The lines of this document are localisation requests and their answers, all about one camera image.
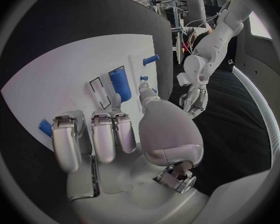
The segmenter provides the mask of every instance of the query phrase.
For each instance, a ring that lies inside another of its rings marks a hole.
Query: screw
[[[148,76],[140,76],[141,81],[148,81]]]

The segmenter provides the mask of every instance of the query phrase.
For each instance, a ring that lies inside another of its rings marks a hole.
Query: blue cylinder
[[[141,81],[148,81],[148,76],[140,76]]]
[[[143,59],[143,65],[146,66],[148,63],[158,61],[158,60],[160,60],[159,55],[154,55],[154,56],[148,57],[146,59]]]
[[[120,94],[122,102],[128,101],[131,97],[126,71],[124,69],[115,70],[110,73],[111,81],[116,93]]]
[[[52,137],[52,125],[47,120],[43,119],[38,128],[49,137]]]

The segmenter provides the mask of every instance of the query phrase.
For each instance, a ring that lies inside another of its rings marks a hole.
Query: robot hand
[[[179,99],[179,105],[192,119],[205,111],[208,101],[206,86],[190,85],[187,94],[183,94]]]

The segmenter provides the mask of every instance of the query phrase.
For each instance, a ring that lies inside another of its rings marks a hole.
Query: white board
[[[157,89],[155,62],[143,66],[143,58],[153,56],[150,35],[117,34],[88,38],[66,44],[36,58],[18,71],[1,93],[21,125],[40,143],[53,150],[52,139],[38,125],[43,119],[53,123],[56,115],[82,110],[91,134],[91,115],[101,111],[87,82],[100,77],[106,93],[115,94],[108,72],[124,66],[132,98],[122,103],[122,111],[132,120],[136,142],[140,109],[138,87],[140,76]],[[111,106],[104,112],[111,111]]]

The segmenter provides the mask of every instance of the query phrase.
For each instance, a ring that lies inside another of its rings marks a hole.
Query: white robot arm
[[[241,1],[232,0],[229,8],[219,14],[214,32],[204,37],[185,59],[185,73],[178,74],[177,79],[180,86],[190,88],[180,97],[179,105],[191,118],[206,109],[209,78],[225,58],[230,39],[241,32],[251,12]]]

